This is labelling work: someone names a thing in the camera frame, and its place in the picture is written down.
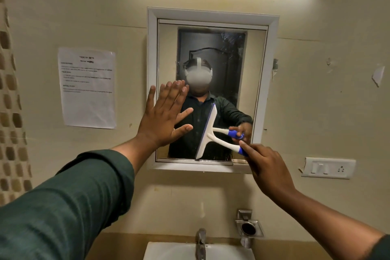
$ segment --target sink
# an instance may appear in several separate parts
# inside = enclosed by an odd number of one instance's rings
[[[144,260],[195,260],[195,244],[148,243]],[[206,260],[255,260],[251,249],[206,245]]]

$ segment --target vr headset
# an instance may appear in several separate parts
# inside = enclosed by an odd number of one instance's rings
[[[189,85],[208,85],[212,80],[212,69],[202,66],[202,59],[197,58],[197,65],[184,67],[184,74]]]

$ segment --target power socket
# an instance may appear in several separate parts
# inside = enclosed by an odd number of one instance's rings
[[[355,171],[356,160],[306,157],[302,177],[350,179]]]

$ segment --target faucet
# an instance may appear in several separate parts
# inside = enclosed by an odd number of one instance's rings
[[[195,259],[206,260],[206,229],[201,228],[195,235]]]

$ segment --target squeegee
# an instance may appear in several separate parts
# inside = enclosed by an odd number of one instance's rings
[[[208,117],[207,122],[206,122],[206,126],[205,126],[204,131],[203,131],[202,139],[200,140],[200,143],[199,143],[199,147],[198,147],[198,151],[196,153],[195,159],[200,159],[203,156],[204,149],[206,148],[206,145],[209,142],[215,142],[215,143],[217,143],[219,145],[222,145],[222,146],[224,146],[226,148],[229,148],[232,151],[237,152],[237,153],[239,153],[241,155],[248,156],[248,154],[246,154],[246,152],[244,151],[244,149],[241,148],[240,145],[234,145],[234,144],[227,143],[227,142],[225,142],[225,141],[223,141],[221,139],[218,139],[214,135],[214,131],[221,132],[221,133],[224,133],[224,134],[226,133],[226,130],[220,131],[219,129],[216,130],[216,128],[212,127],[214,125],[214,121],[215,121],[216,117],[217,117],[217,107],[213,103],[212,107],[211,107],[211,110],[210,110],[209,117]],[[236,135],[237,132],[236,131],[235,132],[231,131],[231,132],[232,132],[231,134],[234,134],[233,138],[236,138],[236,139],[243,138],[242,136],[241,137],[237,137],[237,135]]]

